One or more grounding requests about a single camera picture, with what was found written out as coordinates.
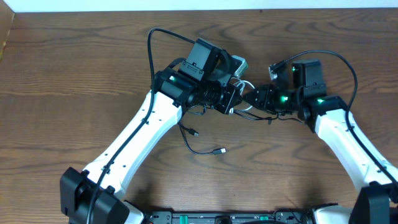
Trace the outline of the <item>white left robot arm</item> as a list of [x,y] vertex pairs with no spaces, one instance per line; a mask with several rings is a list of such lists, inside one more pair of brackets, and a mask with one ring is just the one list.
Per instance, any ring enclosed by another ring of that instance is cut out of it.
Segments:
[[60,179],[61,211],[70,223],[143,223],[144,213],[124,201],[130,181],[162,136],[186,110],[209,106],[228,114],[240,104],[231,75],[197,80],[166,68],[121,134],[81,171],[70,167]]

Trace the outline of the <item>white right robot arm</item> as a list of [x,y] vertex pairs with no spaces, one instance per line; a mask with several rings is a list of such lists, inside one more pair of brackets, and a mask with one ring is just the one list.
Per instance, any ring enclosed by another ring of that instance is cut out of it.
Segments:
[[313,207],[302,223],[397,223],[397,168],[360,130],[348,105],[304,87],[280,90],[263,85],[243,96],[251,106],[271,114],[293,114],[323,140],[338,158],[358,191],[353,208],[337,204]]

